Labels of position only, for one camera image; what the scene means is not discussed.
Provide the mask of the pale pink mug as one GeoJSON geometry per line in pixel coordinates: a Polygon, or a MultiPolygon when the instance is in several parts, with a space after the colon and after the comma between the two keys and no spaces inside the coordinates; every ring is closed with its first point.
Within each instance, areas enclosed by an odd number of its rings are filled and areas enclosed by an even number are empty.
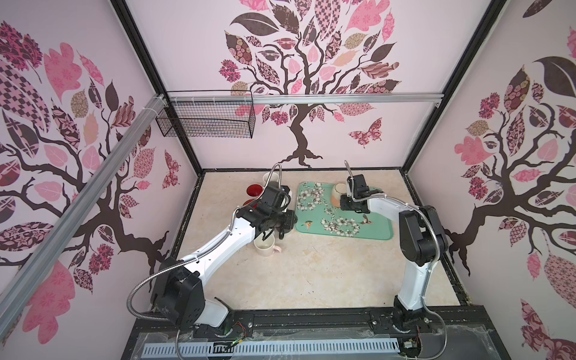
{"type": "Polygon", "coordinates": [[[270,257],[273,254],[282,252],[282,248],[276,244],[274,233],[271,235],[260,234],[253,240],[253,246],[256,252],[262,257],[270,257]]]}

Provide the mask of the white ribbed base mug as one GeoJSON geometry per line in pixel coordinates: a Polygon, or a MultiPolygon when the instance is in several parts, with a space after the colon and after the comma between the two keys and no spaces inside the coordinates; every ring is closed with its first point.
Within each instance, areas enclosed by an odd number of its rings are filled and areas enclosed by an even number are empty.
{"type": "Polygon", "coordinates": [[[279,185],[280,181],[279,181],[279,172],[266,172],[263,174],[262,176],[262,184],[266,185],[279,185]]]}

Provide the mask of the white mug red inside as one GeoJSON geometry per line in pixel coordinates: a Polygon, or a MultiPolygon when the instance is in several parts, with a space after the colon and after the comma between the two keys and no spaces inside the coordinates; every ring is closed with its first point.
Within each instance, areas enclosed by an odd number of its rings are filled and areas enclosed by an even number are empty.
{"type": "Polygon", "coordinates": [[[246,188],[246,193],[250,198],[258,198],[264,191],[264,187],[261,184],[250,184],[246,188]]]}

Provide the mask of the red mug black handle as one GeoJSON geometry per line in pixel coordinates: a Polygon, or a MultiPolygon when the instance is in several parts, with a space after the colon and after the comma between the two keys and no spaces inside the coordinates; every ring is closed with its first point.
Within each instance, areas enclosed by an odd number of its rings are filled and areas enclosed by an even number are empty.
{"type": "Polygon", "coordinates": [[[250,206],[252,208],[256,208],[258,204],[258,200],[257,199],[249,199],[247,200],[243,206],[250,206]]]}

